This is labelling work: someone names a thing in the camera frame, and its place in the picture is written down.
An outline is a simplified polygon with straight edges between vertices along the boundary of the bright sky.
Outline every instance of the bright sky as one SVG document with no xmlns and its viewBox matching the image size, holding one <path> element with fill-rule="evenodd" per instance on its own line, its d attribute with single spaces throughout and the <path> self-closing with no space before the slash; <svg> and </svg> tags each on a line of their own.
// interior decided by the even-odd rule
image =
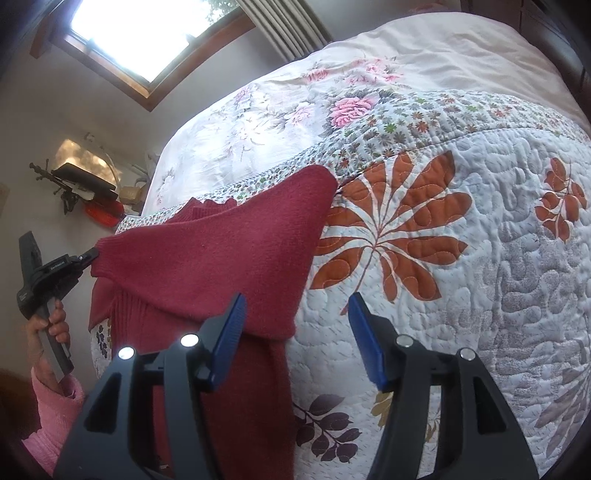
<svg viewBox="0 0 591 480">
<path fill-rule="evenodd" d="M 153 81 L 211 23 L 203 0 L 83 0 L 72 30 L 119 65 Z"/>
</svg>

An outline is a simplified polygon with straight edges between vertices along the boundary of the window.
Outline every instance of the window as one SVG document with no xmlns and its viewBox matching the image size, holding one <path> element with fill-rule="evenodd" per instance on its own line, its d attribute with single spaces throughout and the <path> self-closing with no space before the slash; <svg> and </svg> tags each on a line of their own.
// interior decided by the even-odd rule
<svg viewBox="0 0 591 480">
<path fill-rule="evenodd" d="M 43 19 L 31 55 L 51 42 L 151 111 L 253 27 L 235 0 L 65 0 Z"/>
</svg>

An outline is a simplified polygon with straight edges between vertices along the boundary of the wooden window frame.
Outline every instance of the wooden window frame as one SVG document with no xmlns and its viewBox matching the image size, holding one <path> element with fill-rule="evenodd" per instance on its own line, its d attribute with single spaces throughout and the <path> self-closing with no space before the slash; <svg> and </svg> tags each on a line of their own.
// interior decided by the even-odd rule
<svg viewBox="0 0 591 480">
<path fill-rule="evenodd" d="M 64 0 L 43 18 L 31 45 L 31 55 L 39 58 L 53 44 L 115 85 L 149 112 L 209 57 L 255 27 L 242 8 L 235 9 L 201 35 L 192 38 L 189 45 L 152 82 L 147 82 L 93 50 L 72 33 L 70 23 L 81 2 Z"/>
</svg>

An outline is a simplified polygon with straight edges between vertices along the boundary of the finger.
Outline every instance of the finger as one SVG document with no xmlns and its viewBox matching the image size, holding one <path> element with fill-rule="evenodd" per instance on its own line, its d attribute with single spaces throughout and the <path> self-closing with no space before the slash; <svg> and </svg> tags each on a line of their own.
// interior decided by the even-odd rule
<svg viewBox="0 0 591 480">
<path fill-rule="evenodd" d="M 43 330 L 47 325 L 49 325 L 47 320 L 41 318 L 39 315 L 33 315 L 25 325 L 25 330 L 28 335 L 33 335 L 39 330 Z"/>
<path fill-rule="evenodd" d="M 65 343 L 66 345 L 69 345 L 69 343 L 70 343 L 70 334 L 67 333 L 67 332 L 60 333 L 59 335 L 56 335 L 56 340 L 59 343 Z"/>
<path fill-rule="evenodd" d="M 60 323 L 66 320 L 66 312 L 63 309 L 56 308 L 51 315 L 49 315 L 49 321 L 51 323 Z"/>
<path fill-rule="evenodd" d="M 60 322 L 52 325 L 49 328 L 49 335 L 57 336 L 61 333 L 67 333 L 70 331 L 70 326 L 66 322 Z"/>
</svg>

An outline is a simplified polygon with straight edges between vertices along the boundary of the curtain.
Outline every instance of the curtain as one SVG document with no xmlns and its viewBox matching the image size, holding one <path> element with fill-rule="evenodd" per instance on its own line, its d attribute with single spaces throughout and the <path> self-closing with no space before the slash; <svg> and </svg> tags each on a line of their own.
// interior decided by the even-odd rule
<svg viewBox="0 0 591 480">
<path fill-rule="evenodd" d="M 236 0 L 286 62 L 330 42 L 330 35 L 304 0 Z"/>
</svg>

